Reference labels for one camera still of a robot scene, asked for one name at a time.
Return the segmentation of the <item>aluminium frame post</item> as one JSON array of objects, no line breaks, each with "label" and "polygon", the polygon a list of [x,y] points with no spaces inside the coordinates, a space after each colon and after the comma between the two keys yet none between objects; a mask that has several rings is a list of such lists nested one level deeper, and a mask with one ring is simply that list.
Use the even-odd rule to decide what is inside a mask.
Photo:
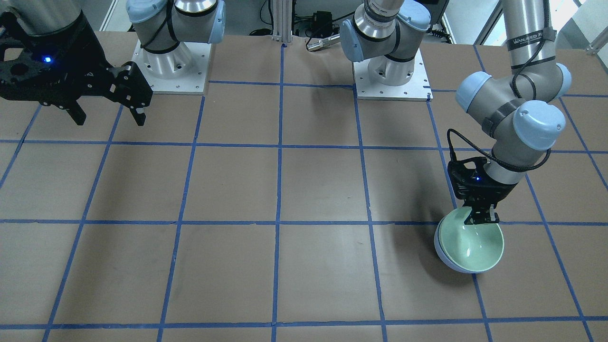
[{"label": "aluminium frame post", "polygon": [[292,44],[293,0],[269,0],[273,41]]}]

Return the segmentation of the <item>green bowl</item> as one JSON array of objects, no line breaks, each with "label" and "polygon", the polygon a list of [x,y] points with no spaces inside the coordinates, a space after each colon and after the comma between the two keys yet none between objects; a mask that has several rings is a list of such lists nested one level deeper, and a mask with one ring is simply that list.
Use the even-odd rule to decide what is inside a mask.
[{"label": "green bowl", "polygon": [[464,207],[444,216],[439,241],[448,258],[470,274],[491,270],[504,253],[504,236],[498,224],[465,225]]}]

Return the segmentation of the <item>blue bowl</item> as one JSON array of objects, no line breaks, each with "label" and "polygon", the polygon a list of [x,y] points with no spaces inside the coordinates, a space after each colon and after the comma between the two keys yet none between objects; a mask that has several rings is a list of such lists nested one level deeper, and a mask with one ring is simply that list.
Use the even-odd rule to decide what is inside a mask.
[{"label": "blue bowl", "polygon": [[437,228],[435,229],[435,233],[434,233],[434,247],[435,247],[435,251],[438,255],[438,257],[442,260],[442,262],[449,268],[451,268],[452,270],[458,271],[460,273],[464,273],[464,274],[469,274],[469,271],[465,270],[463,267],[458,266],[455,262],[453,262],[447,255],[447,253],[445,253],[445,251],[443,250],[443,247],[441,246],[441,243],[439,241],[439,228],[441,228],[441,225],[443,223],[445,218],[442,218],[438,225]]}]

